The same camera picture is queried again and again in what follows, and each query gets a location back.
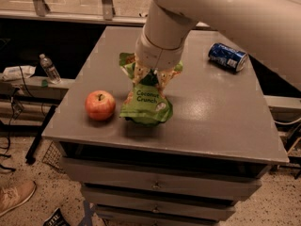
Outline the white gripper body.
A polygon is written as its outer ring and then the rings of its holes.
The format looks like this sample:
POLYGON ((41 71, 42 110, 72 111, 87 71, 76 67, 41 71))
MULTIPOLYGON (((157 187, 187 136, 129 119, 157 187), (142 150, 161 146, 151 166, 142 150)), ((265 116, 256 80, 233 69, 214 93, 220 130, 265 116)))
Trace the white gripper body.
POLYGON ((153 45, 144 33, 135 43, 138 63, 151 69, 167 70, 175 67, 182 58, 183 46, 177 49, 163 49, 153 45))

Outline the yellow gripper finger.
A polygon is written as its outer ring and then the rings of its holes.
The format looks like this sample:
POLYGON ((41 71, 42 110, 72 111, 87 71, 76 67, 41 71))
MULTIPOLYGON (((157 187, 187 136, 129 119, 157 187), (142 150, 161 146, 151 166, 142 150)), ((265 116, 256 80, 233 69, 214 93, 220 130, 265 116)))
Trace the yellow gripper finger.
POLYGON ((136 62, 133 82, 137 85, 150 72, 150 68, 136 62))
POLYGON ((157 72, 157 80, 158 85, 160 89, 164 89, 169 81, 174 77, 175 71, 173 68, 164 70, 164 71, 158 71, 157 72))

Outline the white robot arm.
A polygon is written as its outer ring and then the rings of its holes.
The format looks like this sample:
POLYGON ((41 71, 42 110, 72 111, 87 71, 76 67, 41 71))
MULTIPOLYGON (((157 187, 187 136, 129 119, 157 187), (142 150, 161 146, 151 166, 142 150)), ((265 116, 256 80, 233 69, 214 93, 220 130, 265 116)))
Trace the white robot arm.
POLYGON ((151 0, 135 46, 140 64, 159 71, 174 67, 199 22, 301 89, 300 0, 151 0))

